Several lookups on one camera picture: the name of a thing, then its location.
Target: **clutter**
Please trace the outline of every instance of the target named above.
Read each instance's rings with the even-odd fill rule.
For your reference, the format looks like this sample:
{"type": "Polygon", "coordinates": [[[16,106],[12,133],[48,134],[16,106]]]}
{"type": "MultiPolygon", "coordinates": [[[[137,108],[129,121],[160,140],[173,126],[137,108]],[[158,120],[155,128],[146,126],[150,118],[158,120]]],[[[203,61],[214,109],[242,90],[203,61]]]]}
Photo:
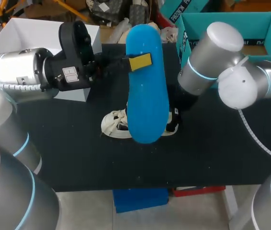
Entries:
{"type": "Polygon", "coordinates": [[[65,0],[64,2],[77,11],[87,8],[87,3],[85,0],[65,0]]]}
{"type": "Polygon", "coordinates": [[[145,0],[133,0],[132,3],[134,5],[141,5],[141,6],[146,6],[148,7],[148,4],[145,0]]]}
{"type": "Polygon", "coordinates": [[[108,44],[115,44],[117,43],[122,34],[127,31],[128,29],[131,28],[131,24],[129,23],[129,19],[128,18],[124,18],[123,21],[121,21],[116,28],[113,30],[109,40],[108,40],[108,44]]]}
{"type": "Polygon", "coordinates": [[[132,26],[146,24],[149,21],[149,8],[142,5],[131,5],[129,9],[129,21],[132,26]]]}
{"type": "Polygon", "coordinates": [[[87,6],[90,11],[92,11],[93,5],[94,5],[94,0],[86,0],[87,6]]]}
{"type": "Polygon", "coordinates": [[[166,42],[177,42],[178,28],[176,27],[166,27],[161,30],[161,41],[166,42]]]}
{"type": "Polygon", "coordinates": [[[271,12],[184,13],[179,19],[176,43],[181,66],[213,22],[227,23],[242,34],[243,53],[251,61],[271,61],[271,12]]]}
{"type": "Polygon", "coordinates": [[[128,11],[129,0],[109,0],[108,2],[94,2],[92,14],[106,21],[118,24],[128,11]]]}
{"type": "Polygon", "coordinates": [[[42,4],[31,4],[24,8],[27,18],[58,22],[73,22],[76,16],[53,1],[43,0],[42,4]]]}

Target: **black table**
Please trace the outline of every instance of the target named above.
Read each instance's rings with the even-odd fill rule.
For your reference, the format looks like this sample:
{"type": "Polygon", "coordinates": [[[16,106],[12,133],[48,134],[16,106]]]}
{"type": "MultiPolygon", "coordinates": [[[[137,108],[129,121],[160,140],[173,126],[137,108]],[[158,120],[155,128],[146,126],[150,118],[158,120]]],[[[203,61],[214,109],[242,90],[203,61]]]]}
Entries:
{"type": "MultiPolygon", "coordinates": [[[[124,45],[105,45],[113,55],[124,45]]],[[[175,44],[163,46],[167,81],[180,70],[175,44]]],[[[39,177],[57,192],[114,188],[260,184],[271,173],[271,156],[251,138],[238,111],[208,90],[183,114],[171,137],[150,145],[101,135],[102,118],[123,109],[128,76],[113,72],[91,89],[86,103],[24,103],[19,114],[43,158],[39,177]]],[[[244,111],[254,133],[271,150],[271,100],[244,111]]]]}

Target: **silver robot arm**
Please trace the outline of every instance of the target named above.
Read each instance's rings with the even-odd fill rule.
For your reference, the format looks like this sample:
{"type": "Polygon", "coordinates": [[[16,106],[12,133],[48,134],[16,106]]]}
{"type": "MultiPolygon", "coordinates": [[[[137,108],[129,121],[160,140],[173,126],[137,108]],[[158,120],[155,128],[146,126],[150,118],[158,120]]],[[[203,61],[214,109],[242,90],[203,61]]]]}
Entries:
{"type": "Polygon", "coordinates": [[[271,62],[250,62],[241,52],[243,45],[243,37],[234,27],[210,24],[179,73],[179,85],[199,96],[218,81],[221,100],[234,109],[271,98],[271,62]]]}

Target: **white shoe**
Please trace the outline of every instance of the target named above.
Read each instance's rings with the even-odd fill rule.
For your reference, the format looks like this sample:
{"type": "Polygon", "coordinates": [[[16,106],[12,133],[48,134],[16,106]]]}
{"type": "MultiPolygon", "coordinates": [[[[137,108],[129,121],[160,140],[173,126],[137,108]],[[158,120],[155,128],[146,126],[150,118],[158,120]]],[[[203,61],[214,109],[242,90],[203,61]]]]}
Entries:
{"type": "MultiPolygon", "coordinates": [[[[171,136],[175,134],[178,130],[180,122],[180,117],[178,109],[175,109],[175,113],[169,112],[169,119],[166,129],[164,130],[162,136],[171,136]]],[[[112,138],[131,138],[130,132],[128,130],[127,114],[126,110],[112,111],[107,114],[102,120],[102,132],[112,138]]]]}

